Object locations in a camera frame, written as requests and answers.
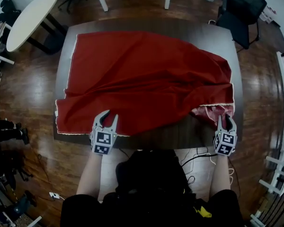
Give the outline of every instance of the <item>red cloth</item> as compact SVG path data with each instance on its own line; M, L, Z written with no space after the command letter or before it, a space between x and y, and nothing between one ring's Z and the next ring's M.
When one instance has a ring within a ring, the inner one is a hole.
M174 123L200 105L232 104L230 78L225 59L179 39L140 31L81 34L66 97L56 102L58 132L90 133L107 109L119 114L119 134Z

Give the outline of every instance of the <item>black shirt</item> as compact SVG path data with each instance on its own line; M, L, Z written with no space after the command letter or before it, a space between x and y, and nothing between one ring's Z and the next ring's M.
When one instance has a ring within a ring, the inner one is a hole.
M203 217L203 207L211 215ZM172 196L164 191L138 192L120 196L110 193L103 203L88 195L75 195L63 202L61 226L100 226L113 224L168 224L190 226L244 226L235 192L223 190L208 202L196 200L194 194Z

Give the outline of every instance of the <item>person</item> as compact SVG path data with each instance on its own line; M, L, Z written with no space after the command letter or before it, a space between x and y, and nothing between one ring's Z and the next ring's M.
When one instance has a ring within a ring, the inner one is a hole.
M98 202L102 155L91 153L77 193L62 205L60 225L106 223L190 226L244 226L235 192L230 190L228 159L217 156L208 202L196 199L173 150L136 151L116 167L118 187Z
M12 0L2 0L0 7L2 8L3 12L0 13L0 27L4 22L6 22L9 26L13 27L21 11L16 9ZM3 34L0 38L0 41L3 44L6 44L9 33L9 29L4 29Z
M29 144L27 129L22 129L21 123L0 120L0 142L10 139L23 140L25 145Z

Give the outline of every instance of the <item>wooden floor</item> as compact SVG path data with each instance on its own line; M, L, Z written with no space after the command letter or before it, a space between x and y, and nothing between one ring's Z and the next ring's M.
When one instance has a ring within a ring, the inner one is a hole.
M221 5L220 0L213 3L171 0L169 10L165 10L164 0L106 2L109 7L106 13L98 0L83 0L71 7L71 15L57 9L52 14L68 26L117 17L174 17L207 23L209 19L216 19ZM280 143L284 123L283 88L275 54L276 51L284 52L284 38L277 26L263 22L260 25L261 40L238 55L244 95L244 128L243 140L237 145L231 160L239 176L239 201L245 219L254 213L259 198L266 191L258 181L261 177L270 177L264 159L270 148ZM252 28L251 38L256 36L255 31L256 28ZM42 40L44 35L46 32L42 28L34 33L38 40ZM26 156L25 169L34 175L29 182L23 182L16 176L18 197L24 190L30 190L37 196L38 206L32 207L28 213L34 218L41 215L46 226L59 226L62 200L47 201L42 198L49 199L48 192L57 192L64 198L75 194L90 149L89 146L53 140L53 90L60 53L44 55L25 43L11 57L16 64L6 64L1 69L0 118L22 122L28 128L31 144L24 146L21 141L8 141L1 145L2 148L23 151ZM182 159L187 152L187 149L180 150L177 154ZM195 152L192 149L186 158L189 159ZM116 187L114 169L123 160L126 156L119 150L113 150L110 156L103 158L100 199ZM187 166L185 172L192 170L192 167L192 164ZM194 162L193 171L187 175L195 176L195 182L190 186L198 197L205 200L208 198L212 171L213 164L209 159L199 158ZM232 189L239 194L235 176ZM15 199L9 187L8 195Z

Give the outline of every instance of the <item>black cable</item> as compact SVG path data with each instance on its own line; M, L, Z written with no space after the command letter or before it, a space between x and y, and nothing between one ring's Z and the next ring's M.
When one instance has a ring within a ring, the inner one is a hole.
M189 182L189 179L190 179L191 177L193 177L194 179L193 179L193 181L190 183L190 182ZM194 177L194 176L190 176L190 177L188 178L188 180L187 180L188 185L193 184L194 182L195 182L195 177Z
M192 161L193 159L196 159L196 158L199 158L199 157L214 157L214 156L217 156L217 154L203 155L203 156L196 156L196 157L193 157L193 158L189 159L188 161L186 161L186 162L182 165L182 167L185 166L186 163Z
M190 152L191 148L188 150L188 152L186 153L185 157L181 160L180 165L182 164L182 162L185 160L185 158L187 157L188 153Z
M40 199L49 201L49 202L54 202L54 201L55 201L55 199L45 199L45 198L40 197L39 195L35 195L35 196L38 197L38 198L40 198Z
M38 161L39 161L39 165L40 165L40 167L42 168L42 170L44 171L44 173L45 173L45 175L46 175L48 184L51 186L51 189L52 189L52 191L54 192L54 190L53 190L53 185L52 185L51 181L49 180L48 174L47 174L45 168L43 167L43 164L41 163L42 156L41 156L40 154L37 155L37 154L35 153L35 151L34 151L34 149L33 149L32 146L31 146L31 149L32 149L33 153L35 154L35 156L37 157L37 159L38 159Z
M122 150L122 149L119 149L121 152L123 152L127 157L128 157L128 159L130 158L129 156L128 156L128 154L124 151L124 150Z
M239 196L238 196L238 199L241 197L241 188L240 188L240 183L239 183L239 178L238 178L238 174L237 174L237 171L236 171L236 168L233 166L232 162L231 162L231 159L228 157L229 159L229 163L231 164L233 170L235 171L235 174L236 174L236 178L237 178L237 183L238 183L238 187L239 187Z
M206 152L205 152L205 153L208 153L208 146L203 146L203 147L206 147Z

